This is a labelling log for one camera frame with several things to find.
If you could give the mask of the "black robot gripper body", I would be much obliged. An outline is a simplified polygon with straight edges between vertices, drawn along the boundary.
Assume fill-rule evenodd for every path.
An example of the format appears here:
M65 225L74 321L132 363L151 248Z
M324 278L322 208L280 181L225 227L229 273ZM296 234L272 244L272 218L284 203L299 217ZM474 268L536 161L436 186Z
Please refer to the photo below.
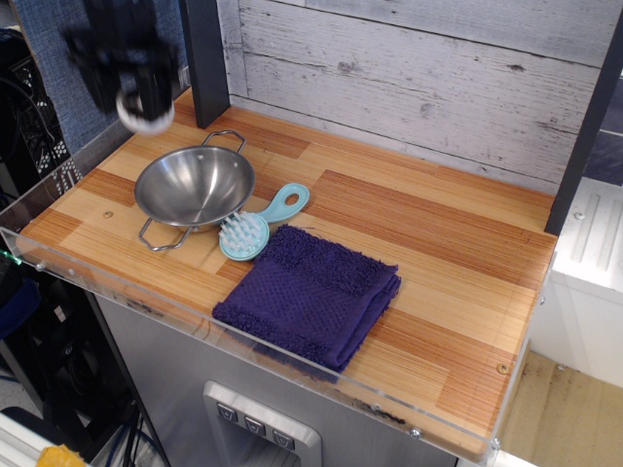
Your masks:
M83 5L88 23L62 30L78 66L174 81L177 47L159 36L152 1L85 1Z

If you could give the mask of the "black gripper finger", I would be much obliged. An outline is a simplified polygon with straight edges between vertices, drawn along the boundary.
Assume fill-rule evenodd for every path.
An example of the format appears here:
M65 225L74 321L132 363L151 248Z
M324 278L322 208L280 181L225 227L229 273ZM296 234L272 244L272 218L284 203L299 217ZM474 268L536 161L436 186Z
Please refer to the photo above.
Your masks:
M142 116L147 121L164 117L172 109L172 73L168 68L141 67L135 74Z
M105 114L115 112L119 75L99 68L82 68L80 73L97 109Z

